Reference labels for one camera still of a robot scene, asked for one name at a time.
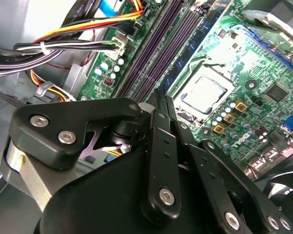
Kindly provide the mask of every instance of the screw head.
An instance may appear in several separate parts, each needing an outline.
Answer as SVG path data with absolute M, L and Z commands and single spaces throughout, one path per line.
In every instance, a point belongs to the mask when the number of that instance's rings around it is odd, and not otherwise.
M 168 206 L 172 206 L 175 203 L 174 194 L 165 188 L 160 190 L 160 199 Z
M 233 214 L 231 214 L 230 212 L 226 212 L 225 213 L 225 218 L 226 218 L 226 221 L 228 222 L 228 224 L 233 229 L 235 229 L 236 231 L 239 230 L 240 223 L 239 223 L 238 219 Z
M 49 120 L 44 116 L 32 116 L 30 118 L 30 123 L 35 127 L 43 128 L 48 126 Z
M 188 126 L 187 126 L 186 124 L 184 124 L 184 123 L 181 123 L 180 126 L 181 126 L 183 129 L 187 129 L 187 128 L 188 128 Z
M 291 230 L 291 226 L 284 218 L 280 218 L 280 222 L 285 229 Z
M 134 104 L 130 104 L 129 107 L 130 107 L 130 109 L 132 109 L 134 111 L 138 110 L 138 107 L 136 107 Z
M 158 113 L 158 115 L 162 118 L 166 118 L 165 115 L 163 115 L 162 113 Z
M 76 136 L 75 136 L 75 134 L 73 132 L 63 131 L 63 132 L 59 133 L 58 139 L 63 144 L 71 145 L 71 144 L 75 143 Z
M 215 146 L 211 143 L 211 142 L 208 142 L 207 145 L 212 148 L 212 149 L 215 149 Z
M 274 220 L 274 218 L 272 218 L 271 216 L 268 216 L 267 220 L 273 228 L 275 228 L 276 230 L 279 230 L 279 224 L 277 223 L 277 221 Z

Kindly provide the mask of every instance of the ram slot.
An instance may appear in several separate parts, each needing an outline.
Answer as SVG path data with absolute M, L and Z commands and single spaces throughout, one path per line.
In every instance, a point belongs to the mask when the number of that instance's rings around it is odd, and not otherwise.
M 139 88 L 135 90 L 135 94 L 131 96 L 131 99 L 136 102 L 141 102 L 152 92 L 161 76 L 185 45 L 185 42 L 191 36 L 202 18 L 203 16 L 198 12 L 188 12 L 182 19 L 182 22 L 178 24 L 178 28 L 158 56 L 156 63 L 153 64 L 145 74 L 145 79 L 139 85 Z
M 126 73 L 122 82 L 112 94 L 114 98 L 127 96 L 132 85 L 141 75 L 141 72 L 147 65 L 150 58 L 152 58 L 152 55 L 161 43 L 162 38 L 178 17 L 178 14 L 182 9 L 183 2 L 183 0 L 167 1 L 167 4 L 164 7 L 161 16 L 157 20 L 157 23 L 154 25 L 153 31 L 146 39 L 146 42 L 143 44 L 140 53 L 137 55 L 137 58 L 133 61 L 131 69 Z

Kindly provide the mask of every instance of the cpu socket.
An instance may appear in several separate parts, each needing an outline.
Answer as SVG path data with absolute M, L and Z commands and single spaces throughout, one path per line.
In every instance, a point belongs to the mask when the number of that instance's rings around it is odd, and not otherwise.
M 179 115 L 178 110 L 182 109 L 199 121 L 206 120 L 234 89 L 223 75 L 210 67 L 201 66 L 174 95 L 176 112 Z

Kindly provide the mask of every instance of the blue cable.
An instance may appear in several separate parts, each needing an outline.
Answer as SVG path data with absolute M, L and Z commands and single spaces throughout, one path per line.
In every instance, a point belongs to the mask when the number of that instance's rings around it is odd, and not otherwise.
M 101 11 L 105 14 L 106 17 L 114 17 L 117 16 L 117 13 L 113 10 L 113 8 L 107 3 L 107 0 L 103 0 L 100 5 Z

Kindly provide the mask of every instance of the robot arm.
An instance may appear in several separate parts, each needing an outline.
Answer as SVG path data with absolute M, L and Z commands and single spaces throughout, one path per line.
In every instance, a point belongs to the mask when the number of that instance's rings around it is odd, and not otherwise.
M 118 98 L 15 112 L 1 170 L 42 210 L 37 233 L 293 234 L 214 142 L 195 141 L 170 97 L 156 91 L 152 100 L 142 109 Z M 81 155 L 120 144 L 131 152 L 76 179 Z

